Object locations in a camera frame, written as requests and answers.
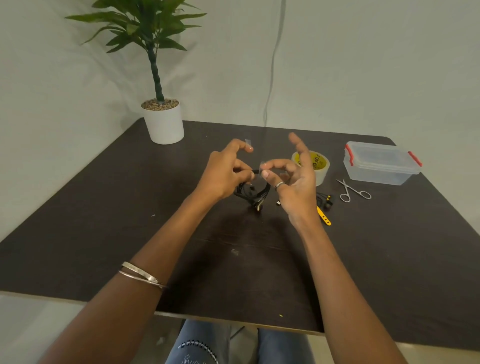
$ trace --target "clear plastic box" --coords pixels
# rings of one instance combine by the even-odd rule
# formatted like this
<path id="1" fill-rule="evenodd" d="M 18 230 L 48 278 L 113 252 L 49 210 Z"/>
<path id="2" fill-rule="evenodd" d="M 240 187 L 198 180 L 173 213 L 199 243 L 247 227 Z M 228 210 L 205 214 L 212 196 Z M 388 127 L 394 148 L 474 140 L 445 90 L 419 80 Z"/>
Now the clear plastic box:
<path id="1" fill-rule="evenodd" d="M 419 174 L 422 163 L 412 152 L 397 146 L 348 142 L 343 161 L 352 180 L 401 185 Z"/>

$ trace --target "ring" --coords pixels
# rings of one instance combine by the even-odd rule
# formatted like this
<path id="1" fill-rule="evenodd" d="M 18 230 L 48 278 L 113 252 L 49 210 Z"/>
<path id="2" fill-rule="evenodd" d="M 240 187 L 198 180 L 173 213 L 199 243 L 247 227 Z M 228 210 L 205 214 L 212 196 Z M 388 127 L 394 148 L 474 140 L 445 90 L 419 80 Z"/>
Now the ring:
<path id="1" fill-rule="evenodd" d="M 279 182 L 279 183 L 277 183 L 276 186 L 275 186 L 275 191 L 276 191 L 276 189 L 277 189 L 279 186 L 281 186 L 281 185 L 283 185 L 283 184 L 286 184 L 286 183 L 285 183 L 285 182 Z"/>

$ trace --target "leg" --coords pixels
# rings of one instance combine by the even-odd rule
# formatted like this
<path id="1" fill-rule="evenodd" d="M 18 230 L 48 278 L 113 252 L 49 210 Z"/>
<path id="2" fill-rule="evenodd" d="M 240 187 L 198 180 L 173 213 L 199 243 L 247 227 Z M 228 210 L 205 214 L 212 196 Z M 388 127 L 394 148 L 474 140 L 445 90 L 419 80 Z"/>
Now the leg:
<path id="1" fill-rule="evenodd" d="M 258 329 L 258 364 L 315 364 L 307 336 Z"/>
<path id="2" fill-rule="evenodd" d="M 230 325 L 186 320 L 165 364 L 228 364 Z"/>

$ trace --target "red latch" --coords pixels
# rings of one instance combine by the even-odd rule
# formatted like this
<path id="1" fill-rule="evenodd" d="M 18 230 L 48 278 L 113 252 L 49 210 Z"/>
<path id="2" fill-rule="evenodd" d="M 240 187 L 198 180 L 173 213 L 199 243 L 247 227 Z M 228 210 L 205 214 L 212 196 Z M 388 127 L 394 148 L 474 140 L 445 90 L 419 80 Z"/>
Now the red latch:
<path id="1" fill-rule="evenodd" d="M 416 161 L 416 163 L 417 163 L 420 167 L 423 166 L 422 162 L 420 162 L 420 160 L 415 156 L 415 154 L 413 154 L 412 152 L 408 152 L 408 154 L 410 154 L 410 156 L 413 158 L 413 160 Z"/>
<path id="2" fill-rule="evenodd" d="M 348 144 L 345 144 L 345 148 L 348 151 L 348 154 L 350 154 L 350 165 L 353 166 L 353 153 Z"/>

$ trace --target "braided plant trunk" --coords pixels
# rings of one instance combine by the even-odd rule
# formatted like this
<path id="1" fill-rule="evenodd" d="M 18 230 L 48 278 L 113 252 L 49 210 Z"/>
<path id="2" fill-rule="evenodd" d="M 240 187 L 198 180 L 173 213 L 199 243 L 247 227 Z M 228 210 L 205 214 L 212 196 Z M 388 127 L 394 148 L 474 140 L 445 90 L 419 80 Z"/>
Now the braided plant trunk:
<path id="1" fill-rule="evenodd" d="M 158 103 L 163 104 L 165 98 L 162 94 L 162 85 L 160 84 L 160 76 L 158 75 L 158 68 L 156 66 L 156 54 L 152 43 L 147 44 L 148 59 L 150 60 L 150 67 L 152 68 L 153 80 L 155 82 L 155 94 Z"/>

